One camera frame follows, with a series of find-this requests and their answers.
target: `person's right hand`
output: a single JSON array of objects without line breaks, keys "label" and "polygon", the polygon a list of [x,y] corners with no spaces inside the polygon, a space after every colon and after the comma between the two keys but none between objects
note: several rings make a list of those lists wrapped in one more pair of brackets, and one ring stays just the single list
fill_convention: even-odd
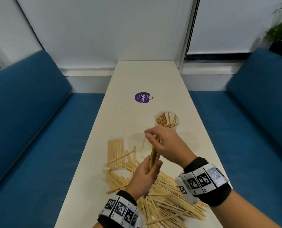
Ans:
[{"label": "person's right hand", "polygon": [[[197,158],[176,131],[170,128],[158,125],[144,132],[146,138],[163,157],[180,165],[183,169]],[[162,138],[162,142],[159,143],[153,135]]]}]

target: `blue backrest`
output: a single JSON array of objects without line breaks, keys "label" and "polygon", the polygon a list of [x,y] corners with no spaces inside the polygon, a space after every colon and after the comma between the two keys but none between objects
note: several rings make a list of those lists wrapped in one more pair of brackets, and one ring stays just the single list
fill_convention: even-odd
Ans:
[{"label": "blue backrest", "polygon": [[257,49],[226,88],[282,149],[282,56]]},{"label": "blue backrest", "polygon": [[0,70],[0,180],[70,92],[44,50]]}]

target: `cup filled with sticks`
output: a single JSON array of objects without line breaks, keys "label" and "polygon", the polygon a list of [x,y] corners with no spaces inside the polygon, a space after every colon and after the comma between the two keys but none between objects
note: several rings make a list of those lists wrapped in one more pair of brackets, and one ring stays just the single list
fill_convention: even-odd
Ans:
[{"label": "cup filled with sticks", "polygon": [[171,111],[161,111],[155,116],[155,125],[162,125],[173,130],[177,129],[179,118]]}]

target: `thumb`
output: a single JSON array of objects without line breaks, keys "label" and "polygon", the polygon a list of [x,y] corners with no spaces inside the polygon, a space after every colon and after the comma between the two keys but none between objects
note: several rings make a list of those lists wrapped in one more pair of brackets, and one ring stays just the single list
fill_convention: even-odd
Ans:
[{"label": "thumb", "polygon": [[145,134],[147,140],[149,140],[149,142],[157,149],[157,150],[162,150],[163,149],[163,145],[161,145],[160,142],[158,142],[156,140],[156,138],[151,135],[150,133],[146,133]]},{"label": "thumb", "polygon": [[161,160],[157,161],[157,162],[153,165],[151,171],[148,173],[148,174],[152,177],[153,180],[154,180],[154,179],[157,177],[157,175],[159,174],[159,172],[160,172],[160,167],[162,166],[162,164],[163,164],[163,162],[162,162]]}]

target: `white table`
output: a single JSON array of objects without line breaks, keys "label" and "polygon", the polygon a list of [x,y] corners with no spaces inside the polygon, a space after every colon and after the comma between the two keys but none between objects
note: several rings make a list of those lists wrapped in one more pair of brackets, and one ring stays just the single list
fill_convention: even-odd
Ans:
[{"label": "white table", "polygon": [[[153,95],[149,103],[138,103],[135,94]],[[173,61],[119,61],[106,91],[101,108],[94,122],[63,207],[55,224],[56,228],[92,227],[97,215],[108,200],[108,185],[102,180],[104,163],[107,162],[107,141],[122,135],[124,146],[133,150],[137,160],[151,153],[145,143],[141,150],[147,126],[154,126],[154,115],[172,111],[180,125],[178,134],[198,156],[214,163],[223,173],[222,164],[197,113],[192,99]],[[162,170],[175,177],[182,169],[161,157]],[[205,221],[188,219],[188,227],[222,227],[208,208]]]}]

